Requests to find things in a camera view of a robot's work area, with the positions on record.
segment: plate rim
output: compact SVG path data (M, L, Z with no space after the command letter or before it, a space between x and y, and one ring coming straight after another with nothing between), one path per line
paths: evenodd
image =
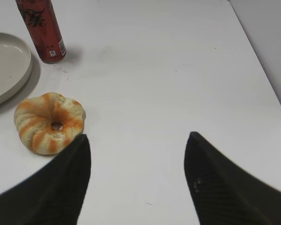
M19 36L11 34L11 33L7 33L7 32L1 32L1 31L0 31L0 34L6 35L6 36L11 36L13 38L20 40L28 50L27 56L28 56L28 60L29 60L29 65L26 69L26 72L23 74L22 78L13 87L11 87L9 90L5 91L3 94L0 95L0 104L2 104L3 102L10 99L13 95L15 95L28 81L28 79L31 75L31 71L32 71L32 53L31 53L31 49L30 49L29 45Z

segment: donut hole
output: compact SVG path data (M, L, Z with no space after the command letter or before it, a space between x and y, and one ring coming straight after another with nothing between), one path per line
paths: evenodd
M63 124L61 122L52 122L51 123L52 130L61 130L62 127L63 127Z

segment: white table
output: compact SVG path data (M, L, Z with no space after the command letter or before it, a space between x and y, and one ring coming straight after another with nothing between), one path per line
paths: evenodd
M50 157L21 144L25 97L81 102L92 171L79 225L199 224L183 170L190 131L281 190L281 106L226 0L54 0L68 49L36 56L25 88L0 106L0 193ZM13 1L0 31L33 43Z

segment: glazed donut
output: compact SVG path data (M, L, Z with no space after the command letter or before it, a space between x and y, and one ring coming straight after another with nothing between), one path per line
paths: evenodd
M21 142L41 155L63 150L83 132L84 119L77 101L54 92L23 100L14 114Z

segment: red can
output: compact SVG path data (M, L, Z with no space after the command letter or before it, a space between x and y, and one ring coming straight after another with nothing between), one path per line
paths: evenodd
M51 0L16 0L42 61L60 61L66 54Z

